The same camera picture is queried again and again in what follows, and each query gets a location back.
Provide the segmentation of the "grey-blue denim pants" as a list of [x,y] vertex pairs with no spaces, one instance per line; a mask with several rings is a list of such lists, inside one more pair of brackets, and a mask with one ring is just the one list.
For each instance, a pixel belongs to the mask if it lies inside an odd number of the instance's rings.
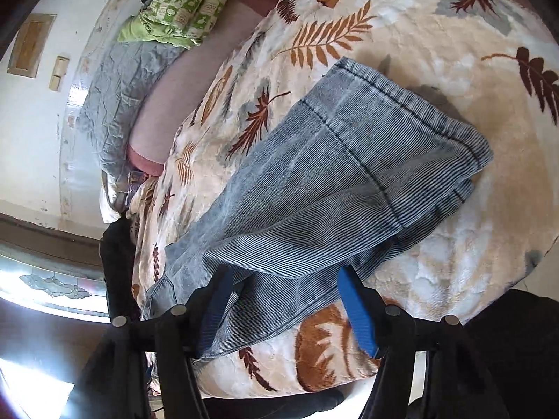
[[421,242],[491,163],[486,138],[344,58],[258,142],[212,206],[166,250],[144,319],[185,303],[220,265],[234,287],[205,359],[292,328]]

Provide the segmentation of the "black garment on sofa edge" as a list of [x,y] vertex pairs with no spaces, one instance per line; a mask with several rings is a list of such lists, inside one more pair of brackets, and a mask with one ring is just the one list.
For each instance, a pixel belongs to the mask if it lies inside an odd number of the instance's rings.
[[136,246],[131,239],[131,221],[124,214],[102,234],[99,252],[110,319],[124,316],[138,322],[140,308],[132,289]]

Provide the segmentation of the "grey quilted bedcover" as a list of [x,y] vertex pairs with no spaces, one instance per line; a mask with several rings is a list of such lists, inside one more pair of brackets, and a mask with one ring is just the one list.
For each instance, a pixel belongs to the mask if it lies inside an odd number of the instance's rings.
[[115,41],[104,54],[76,123],[97,164],[113,179],[130,170],[127,145],[144,101],[184,51],[158,42]]

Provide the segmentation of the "cream leaf-pattern fleece blanket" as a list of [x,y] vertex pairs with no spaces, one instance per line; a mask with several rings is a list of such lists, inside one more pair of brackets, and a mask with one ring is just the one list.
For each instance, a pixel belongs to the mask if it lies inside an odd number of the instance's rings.
[[341,265],[470,320],[558,239],[558,45],[511,0],[281,0],[217,71],[129,216],[144,319],[220,264],[235,287],[202,395],[376,374]]

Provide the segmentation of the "green patterned cloth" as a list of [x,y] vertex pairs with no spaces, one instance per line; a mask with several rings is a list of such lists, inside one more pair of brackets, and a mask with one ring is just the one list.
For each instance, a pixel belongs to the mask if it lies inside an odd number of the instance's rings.
[[227,0],[152,0],[121,28],[117,41],[192,48],[215,26]]

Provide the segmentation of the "cream wall switch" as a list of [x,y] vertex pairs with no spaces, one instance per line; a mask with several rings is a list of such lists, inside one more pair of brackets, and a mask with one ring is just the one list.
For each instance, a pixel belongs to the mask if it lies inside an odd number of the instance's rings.
[[66,57],[58,56],[53,66],[52,74],[50,76],[48,89],[54,92],[59,92],[61,84],[68,70],[70,60]]

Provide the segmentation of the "wooden wall switch plate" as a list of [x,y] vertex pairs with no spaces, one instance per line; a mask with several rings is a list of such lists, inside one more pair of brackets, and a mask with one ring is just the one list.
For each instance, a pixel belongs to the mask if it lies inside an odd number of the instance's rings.
[[35,79],[56,14],[31,13],[17,32],[7,73]]

